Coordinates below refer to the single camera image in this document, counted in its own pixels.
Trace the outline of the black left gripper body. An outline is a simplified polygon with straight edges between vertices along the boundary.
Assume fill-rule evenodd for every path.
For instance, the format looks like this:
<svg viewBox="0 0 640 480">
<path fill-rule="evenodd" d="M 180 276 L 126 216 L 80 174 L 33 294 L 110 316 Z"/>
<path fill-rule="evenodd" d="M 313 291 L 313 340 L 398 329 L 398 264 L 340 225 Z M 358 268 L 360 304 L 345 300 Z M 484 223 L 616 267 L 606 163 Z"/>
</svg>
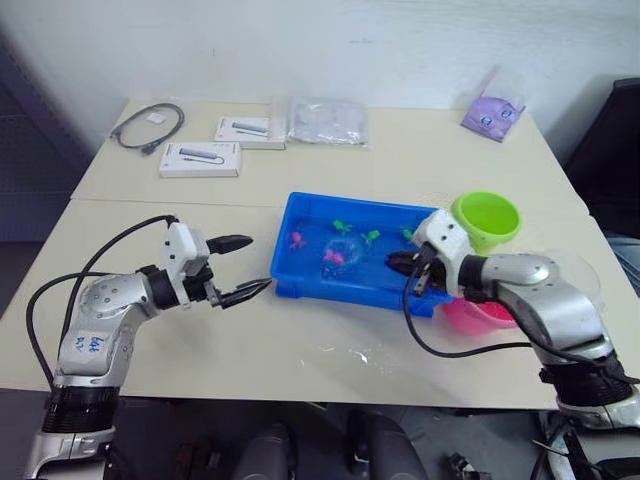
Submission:
<svg viewBox="0 0 640 480">
<path fill-rule="evenodd" d="M 187 261 L 182 285 L 190 301 L 208 301 L 212 307 L 222 307 L 222 293 L 214 284 L 209 256 L 211 253 L 223 254 L 223 243 L 222 236 L 206 240 L 206 248 L 199 245 L 195 258 Z"/>
</svg>

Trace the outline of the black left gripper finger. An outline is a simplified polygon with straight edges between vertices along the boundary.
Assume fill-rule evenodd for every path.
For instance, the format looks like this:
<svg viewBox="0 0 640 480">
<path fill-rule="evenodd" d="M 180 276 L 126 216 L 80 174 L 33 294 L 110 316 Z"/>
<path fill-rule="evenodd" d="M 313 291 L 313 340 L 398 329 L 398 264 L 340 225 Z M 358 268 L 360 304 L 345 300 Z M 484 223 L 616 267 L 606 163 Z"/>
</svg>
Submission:
<svg viewBox="0 0 640 480">
<path fill-rule="evenodd" d="M 247 235 L 225 235 L 209 239 L 208 249 L 211 254 L 224 255 L 240 250 L 252 242 L 253 239 Z"/>
<path fill-rule="evenodd" d="M 272 283 L 271 278 L 255 279 L 238 285 L 234 291 L 223 293 L 220 296 L 220 307 L 233 307 L 245 301 L 251 300 L 264 291 Z"/>
</svg>

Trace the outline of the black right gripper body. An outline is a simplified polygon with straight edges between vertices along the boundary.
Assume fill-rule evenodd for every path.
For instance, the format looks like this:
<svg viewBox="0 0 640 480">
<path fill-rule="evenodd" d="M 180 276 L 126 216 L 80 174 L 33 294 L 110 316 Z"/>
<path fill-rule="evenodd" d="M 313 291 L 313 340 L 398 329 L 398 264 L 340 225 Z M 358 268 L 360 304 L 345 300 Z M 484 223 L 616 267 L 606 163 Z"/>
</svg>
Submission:
<svg viewBox="0 0 640 480">
<path fill-rule="evenodd" d="M 446 268 L 444 263 L 437 258 L 436 249 L 431 244 L 425 242 L 421 246 L 419 254 L 424 261 L 424 265 L 431 265 L 431 285 L 429 289 L 447 293 Z"/>
</svg>

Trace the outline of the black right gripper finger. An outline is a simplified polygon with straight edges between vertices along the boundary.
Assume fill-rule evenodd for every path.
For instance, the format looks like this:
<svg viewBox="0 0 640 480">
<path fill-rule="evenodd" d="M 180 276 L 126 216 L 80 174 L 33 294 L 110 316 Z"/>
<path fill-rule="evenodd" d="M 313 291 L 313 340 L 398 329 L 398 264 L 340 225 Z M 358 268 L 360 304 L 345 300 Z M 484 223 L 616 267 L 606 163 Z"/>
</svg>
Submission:
<svg viewBox="0 0 640 480">
<path fill-rule="evenodd" d="M 431 285 L 431 265 L 417 266 L 412 274 L 415 280 L 412 294 L 416 297 L 422 297 Z"/>
<path fill-rule="evenodd" d="M 400 274 L 412 274 L 424 269 L 424 261 L 418 252 L 399 251 L 389 254 L 385 265 Z"/>
</svg>

